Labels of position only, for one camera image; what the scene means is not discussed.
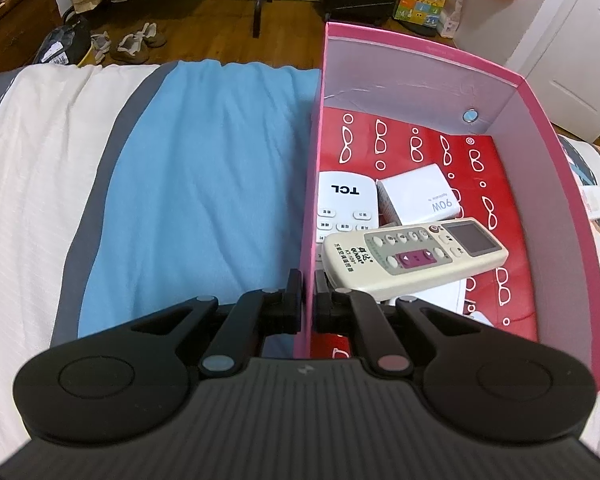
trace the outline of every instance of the white charger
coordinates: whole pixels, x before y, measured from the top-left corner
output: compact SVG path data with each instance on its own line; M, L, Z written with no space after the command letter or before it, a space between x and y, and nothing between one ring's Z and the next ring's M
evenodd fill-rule
M376 186L385 222L412 225L446 220L461 209L437 164L378 180Z

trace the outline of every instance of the gray ridged panel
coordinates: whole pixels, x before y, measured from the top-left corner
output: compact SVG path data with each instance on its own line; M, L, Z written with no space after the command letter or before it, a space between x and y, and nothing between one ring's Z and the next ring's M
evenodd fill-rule
M455 434L411 386L373 378L357 360L252 359L239 376L203 382L180 415L151 434L92 449L35 440L0 473L8 480L586 480L600 479L600 462L575 439L503 449Z

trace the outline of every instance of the wooden furniture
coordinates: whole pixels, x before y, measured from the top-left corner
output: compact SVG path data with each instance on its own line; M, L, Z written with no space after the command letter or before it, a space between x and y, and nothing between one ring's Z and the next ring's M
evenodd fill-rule
M30 63L46 35L62 23L56 0L2 0L0 72Z

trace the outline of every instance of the remote control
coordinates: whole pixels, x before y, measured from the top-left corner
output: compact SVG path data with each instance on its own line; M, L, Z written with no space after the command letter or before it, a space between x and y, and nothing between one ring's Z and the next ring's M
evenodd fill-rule
M334 287L384 301L501 267L509 251L474 218L331 234L322 264Z
M321 171L318 176L318 218L315 241L337 232L364 232L377 229L378 190L375 181L358 173ZM322 247L316 248L320 261Z

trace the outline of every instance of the wooden floor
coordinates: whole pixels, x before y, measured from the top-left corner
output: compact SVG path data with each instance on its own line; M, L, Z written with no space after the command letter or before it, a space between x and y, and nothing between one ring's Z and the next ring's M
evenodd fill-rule
M106 30L112 38L139 30L145 22L157 23L168 42L150 51L149 63L217 59L308 69L319 68L322 60L324 23L311 2L265 3L257 40L251 35L253 0L131 0L101 6L88 19L94 30ZM394 20L384 28L408 34Z

